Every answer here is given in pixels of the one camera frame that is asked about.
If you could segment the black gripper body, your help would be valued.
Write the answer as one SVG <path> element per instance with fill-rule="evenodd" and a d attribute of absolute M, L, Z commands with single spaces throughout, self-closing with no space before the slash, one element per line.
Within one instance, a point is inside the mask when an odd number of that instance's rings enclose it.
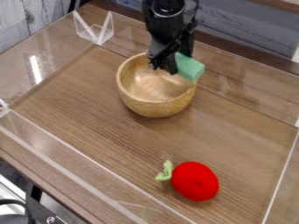
<path fill-rule="evenodd" d="M 152 69 L 160 68 L 166 56 L 180 52 L 182 34 L 195 31 L 197 9 L 197 5 L 141 6 L 144 25 L 150 35 L 145 55 Z"/>

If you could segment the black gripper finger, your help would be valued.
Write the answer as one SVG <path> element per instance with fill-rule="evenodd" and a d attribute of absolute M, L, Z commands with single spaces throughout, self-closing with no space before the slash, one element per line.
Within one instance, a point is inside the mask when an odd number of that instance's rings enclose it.
<path fill-rule="evenodd" d="M 192 48 L 193 48 L 193 31 L 186 31 L 181 35 L 181 46 L 180 46 L 180 53 L 185 56 L 192 56 Z"/>
<path fill-rule="evenodd" d="M 174 60 L 174 54 L 173 53 L 162 59 L 162 62 L 160 64 L 160 68 L 169 75 L 177 74 L 177 66 L 176 66 L 176 60 Z"/>

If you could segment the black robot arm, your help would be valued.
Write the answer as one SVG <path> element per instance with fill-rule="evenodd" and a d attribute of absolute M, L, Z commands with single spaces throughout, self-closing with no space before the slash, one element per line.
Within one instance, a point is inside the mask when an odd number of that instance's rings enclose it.
<path fill-rule="evenodd" d="M 174 54 L 192 56 L 199 3 L 186 10 L 185 0 L 142 0 L 144 25 L 150 35 L 146 58 L 152 69 L 178 72 Z"/>

